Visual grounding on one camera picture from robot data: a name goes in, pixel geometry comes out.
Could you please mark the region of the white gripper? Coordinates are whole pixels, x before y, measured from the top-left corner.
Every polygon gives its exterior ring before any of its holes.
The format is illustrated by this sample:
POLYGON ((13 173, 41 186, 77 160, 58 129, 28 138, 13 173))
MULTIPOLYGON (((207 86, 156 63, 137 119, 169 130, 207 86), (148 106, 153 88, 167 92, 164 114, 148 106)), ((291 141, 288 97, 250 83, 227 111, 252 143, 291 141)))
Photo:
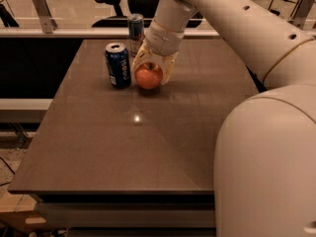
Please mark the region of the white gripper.
POLYGON ((139 48, 137 55, 134 57, 131 65, 132 76, 135 76, 136 69, 143 63, 152 59, 152 51, 163 56, 161 65, 163 70, 162 85, 169 82, 175 62, 178 56, 184 34, 173 32, 159 26, 152 21, 145 33, 145 41, 139 48))

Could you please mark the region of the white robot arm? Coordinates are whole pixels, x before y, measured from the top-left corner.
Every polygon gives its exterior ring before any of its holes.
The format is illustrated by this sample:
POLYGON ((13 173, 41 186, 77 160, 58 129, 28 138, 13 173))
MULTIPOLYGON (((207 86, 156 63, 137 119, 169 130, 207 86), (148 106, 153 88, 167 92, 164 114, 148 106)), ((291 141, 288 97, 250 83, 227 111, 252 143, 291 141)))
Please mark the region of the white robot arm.
POLYGON ((217 237, 316 237, 316 39, 250 0, 160 0, 135 60, 170 61, 194 13, 267 89, 218 133, 217 237))

